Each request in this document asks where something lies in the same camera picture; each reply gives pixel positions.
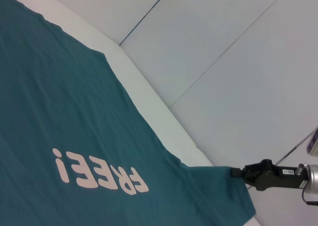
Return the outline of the teal t-shirt with FREE print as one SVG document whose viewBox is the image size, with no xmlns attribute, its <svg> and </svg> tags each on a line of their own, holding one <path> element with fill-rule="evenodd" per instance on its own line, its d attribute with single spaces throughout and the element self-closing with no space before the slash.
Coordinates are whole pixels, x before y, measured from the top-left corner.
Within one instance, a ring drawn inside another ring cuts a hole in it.
<svg viewBox="0 0 318 226">
<path fill-rule="evenodd" d="M 0 0 L 0 226 L 243 226 L 229 167 L 189 167 L 106 57 Z"/>
</svg>

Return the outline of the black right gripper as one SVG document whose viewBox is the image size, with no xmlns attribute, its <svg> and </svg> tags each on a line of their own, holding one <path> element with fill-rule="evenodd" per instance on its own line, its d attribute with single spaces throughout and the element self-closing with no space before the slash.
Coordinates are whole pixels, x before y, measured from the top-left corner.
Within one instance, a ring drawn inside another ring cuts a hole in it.
<svg viewBox="0 0 318 226">
<path fill-rule="evenodd" d="M 269 159 L 264 159 L 260 163 L 247 165 L 244 169 L 230 168 L 233 178 L 242 178 L 245 183 L 253 186 L 258 191 L 268 188 L 303 188 L 306 182 L 306 168 L 276 166 Z"/>
</svg>

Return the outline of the white and purple device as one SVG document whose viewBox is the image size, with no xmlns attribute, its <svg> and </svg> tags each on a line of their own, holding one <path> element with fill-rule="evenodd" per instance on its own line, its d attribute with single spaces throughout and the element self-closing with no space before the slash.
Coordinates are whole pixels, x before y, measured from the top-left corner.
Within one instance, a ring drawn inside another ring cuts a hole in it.
<svg viewBox="0 0 318 226">
<path fill-rule="evenodd" d="M 307 153 L 311 156 L 318 157 L 318 127 L 315 128 L 307 145 Z"/>
</svg>

